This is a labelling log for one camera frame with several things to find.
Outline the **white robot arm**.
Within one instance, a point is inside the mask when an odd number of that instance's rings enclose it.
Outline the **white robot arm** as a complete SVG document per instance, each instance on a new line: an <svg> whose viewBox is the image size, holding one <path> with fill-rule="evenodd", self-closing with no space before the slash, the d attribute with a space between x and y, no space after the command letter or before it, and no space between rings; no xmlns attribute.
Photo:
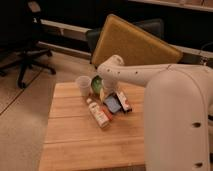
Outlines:
<svg viewBox="0 0 213 171"><path fill-rule="evenodd" d="M212 68L187 64L126 66L114 55L99 65L98 73L105 87L122 81L145 88L146 171L210 171Z"/></svg>

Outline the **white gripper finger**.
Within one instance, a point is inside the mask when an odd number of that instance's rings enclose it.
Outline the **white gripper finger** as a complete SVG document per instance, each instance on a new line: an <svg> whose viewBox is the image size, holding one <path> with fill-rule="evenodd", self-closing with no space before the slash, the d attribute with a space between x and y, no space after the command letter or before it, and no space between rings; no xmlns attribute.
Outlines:
<svg viewBox="0 0 213 171"><path fill-rule="evenodd" d="M100 100L101 101L104 101L104 99L106 98L106 93L104 92L104 90L102 91L100 91Z"/></svg>

